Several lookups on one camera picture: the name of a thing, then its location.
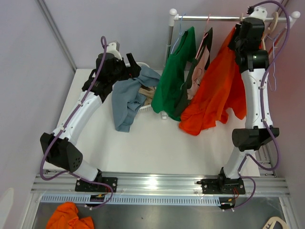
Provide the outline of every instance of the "clothing rack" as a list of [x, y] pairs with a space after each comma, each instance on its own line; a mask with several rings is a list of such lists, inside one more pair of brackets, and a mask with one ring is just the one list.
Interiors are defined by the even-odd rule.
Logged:
[[[192, 15], [184, 15], [180, 16], [176, 9], [170, 9], [170, 19], [169, 19], [169, 33], [168, 33], [168, 42], [166, 45], [166, 51], [165, 51], [165, 63], [167, 62], [167, 59], [170, 55], [171, 45], [172, 45], [172, 38], [173, 38], [173, 27], [175, 24], [175, 21], [183, 20], [183, 21], [236, 21], [240, 22], [243, 19], [247, 17], [243, 17], [241, 15], [240, 17], [235, 16], [192, 16]], [[293, 24], [297, 18], [290, 16], [290, 22]], [[272, 22], [274, 20], [273, 17], [268, 17], [265, 19], [265, 22]], [[279, 17], [278, 22], [286, 22], [286, 17]]]

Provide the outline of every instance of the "metal floor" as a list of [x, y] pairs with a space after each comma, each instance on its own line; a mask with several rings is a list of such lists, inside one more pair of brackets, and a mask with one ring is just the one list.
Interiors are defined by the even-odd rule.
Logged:
[[[45, 228], [58, 205], [40, 203], [33, 229]], [[92, 217], [95, 229], [262, 229], [270, 217], [284, 219], [278, 198], [253, 198], [235, 212], [221, 212], [218, 207], [110, 204], [92, 211], [78, 205], [78, 210], [80, 218]]]

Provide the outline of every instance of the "pink hanger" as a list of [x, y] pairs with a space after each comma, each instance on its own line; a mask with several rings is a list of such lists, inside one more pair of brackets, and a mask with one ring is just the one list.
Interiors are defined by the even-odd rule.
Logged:
[[203, 36], [203, 38], [202, 38], [202, 40], [201, 40], [201, 43], [200, 43], [198, 52], [197, 52], [197, 54], [196, 54], [196, 57], [195, 57], [196, 59], [197, 59], [198, 56], [199, 56], [199, 53], [200, 53], [200, 50], [201, 50], [201, 47], [202, 47], [203, 40], [204, 40], [205, 37], [208, 35], [207, 33], [205, 33], [205, 31], [206, 31], [206, 27], [207, 27], [207, 25], [208, 25], [208, 23], [209, 23], [210, 16], [211, 16], [211, 14], [209, 14], [208, 20], [206, 21], [206, 24], [205, 24], [205, 28], [204, 28], [204, 32], [203, 32], [204, 36]]

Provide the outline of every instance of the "orange cloth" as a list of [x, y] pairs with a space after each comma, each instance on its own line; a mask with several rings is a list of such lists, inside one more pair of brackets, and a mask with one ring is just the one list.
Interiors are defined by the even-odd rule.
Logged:
[[94, 229], [91, 217], [79, 219], [77, 213], [74, 203], [59, 205], [49, 219], [46, 229]]
[[193, 100], [181, 114], [179, 127], [191, 135], [216, 126], [216, 121], [225, 124], [228, 121], [226, 109], [229, 107], [239, 119], [246, 115], [244, 83], [235, 63], [235, 53], [228, 48], [234, 32], [235, 28], [204, 74]]

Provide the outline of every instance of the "white plastic base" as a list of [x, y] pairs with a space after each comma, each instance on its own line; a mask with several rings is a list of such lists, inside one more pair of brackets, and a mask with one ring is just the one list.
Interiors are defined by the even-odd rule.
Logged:
[[89, 181], [94, 181], [96, 178], [96, 175], [98, 173], [98, 170], [96, 167], [93, 167], [89, 165], [84, 159], [81, 162], [80, 167], [73, 172], [74, 174], [78, 175], [79, 177], [82, 177]]

